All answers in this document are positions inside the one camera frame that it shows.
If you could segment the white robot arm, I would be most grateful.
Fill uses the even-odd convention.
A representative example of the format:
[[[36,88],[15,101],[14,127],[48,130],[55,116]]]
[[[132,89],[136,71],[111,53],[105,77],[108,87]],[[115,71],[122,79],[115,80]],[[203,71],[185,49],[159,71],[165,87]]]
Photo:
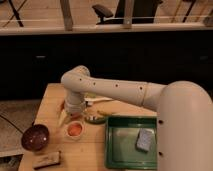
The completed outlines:
[[[157,113],[157,171],[213,171],[213,100],[198,84],[168,85],[94,78],[85,66],[61,77],[68,114],[85,109],[95,93]]]

